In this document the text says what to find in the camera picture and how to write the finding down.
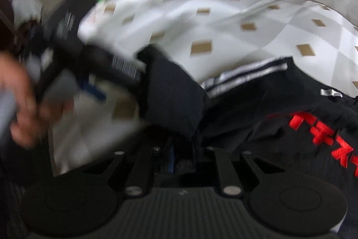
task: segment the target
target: hand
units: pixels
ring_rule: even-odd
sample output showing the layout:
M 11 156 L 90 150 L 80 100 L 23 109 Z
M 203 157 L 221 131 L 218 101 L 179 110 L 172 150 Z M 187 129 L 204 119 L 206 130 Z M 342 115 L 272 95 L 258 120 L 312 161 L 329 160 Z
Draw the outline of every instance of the hand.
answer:
M 58 121 L 64 112 L 73 110 L 73 101 L 36 104 L 33 85 L 26 70 L 6 53 L 0 53 L 0 88 L 11 90 L 18 106 L 17 121 L 10 126 L 13 140 L 31 148 Z

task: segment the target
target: white stripe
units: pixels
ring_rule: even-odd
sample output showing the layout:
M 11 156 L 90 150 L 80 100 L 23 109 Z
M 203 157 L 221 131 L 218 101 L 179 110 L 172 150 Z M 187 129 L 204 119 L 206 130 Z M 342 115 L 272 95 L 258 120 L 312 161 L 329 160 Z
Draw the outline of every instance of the white stripe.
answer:
M 249 82 L 250 80 L 254 80 L 256 78 L 268 75 L 268 74 L 276 72 L 276 71 L 284 71 L 284 70 L 287 70 L 287 68 L 288 68 L 287 63 L 271 66 L 264 70 L 253 72 L 248 75 L 238 77 L 230 82 L 218 85 L 217 87 L 209 90 L 207 94 L 210 98 L 217 97 L 236 86 L 239 86 L 241 84 Z
M 214 86 L 214 85 L 218 85 L 220 83 L 223 83 L 224 81 L 234 77 L 235 75 L 244 73 L 244 72 L 248 72 L 248 71 L 252 71 L 254 69 L 258 69 L 266 64 L 269 64 L 271 62 L 277 61 L 277 60 L 281 60 L 284 59 L 286 57 L 281 56 L 281 57 L 272 57 L 272 58 L 268 58 L 268 59 L 264 59 L 264 60 L 260 60 L 257 62 L 252 62 L 246 65 L 242 65 L 238 68 L 235 68 L 234 70 L 230 70 L 230 71 L 224 71 L 223 73 L 220 74 L 219 77 L 212 77 L 209 78 L 207 80 L 205 80 L 202 84 L 201 87 L 203 89 L 206 89 L 208 87 Z

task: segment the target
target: ribbed rubber surface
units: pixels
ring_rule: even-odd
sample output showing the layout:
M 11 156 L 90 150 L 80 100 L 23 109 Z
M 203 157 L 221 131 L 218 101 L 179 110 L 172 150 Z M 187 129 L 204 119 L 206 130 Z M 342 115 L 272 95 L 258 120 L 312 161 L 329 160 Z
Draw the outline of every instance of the ribbed rubber surface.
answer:
M 29 239 L 44 238 L 35 234 Z M 237 199 L 213 188 L 153 188 L 144 198 L 127 200 L 103 228 L 83 239 L 297 239 L 258 224 Z M 338 239 L 336 234 L 314 237 Z

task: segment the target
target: white tag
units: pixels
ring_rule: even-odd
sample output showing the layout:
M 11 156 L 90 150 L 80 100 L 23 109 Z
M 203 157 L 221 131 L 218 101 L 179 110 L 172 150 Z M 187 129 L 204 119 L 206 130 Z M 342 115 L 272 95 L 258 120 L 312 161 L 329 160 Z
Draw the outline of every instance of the white tag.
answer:
M 339 97 L 343 97 L 343 95 L 340 92 L 335 91 L 334 89 L 322 89 L 322 88 L 321 88 L 321 96 L 339 96 Z

